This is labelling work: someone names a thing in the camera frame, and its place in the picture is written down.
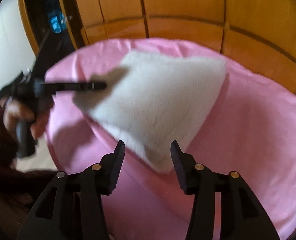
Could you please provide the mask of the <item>person's left hand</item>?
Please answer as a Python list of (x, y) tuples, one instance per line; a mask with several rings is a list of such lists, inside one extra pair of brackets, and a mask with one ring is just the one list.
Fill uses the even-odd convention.
[(0, 100), (0, 138), (10, 137), (17, 140), (17, 126), (20, 121), (32, 122), (30, 131), (34, 139), (40, 138), (46, 130), (53, 100), (46, 100), (41, 105), (41, 110), (34, 114), (22, 102), (3, 97)]

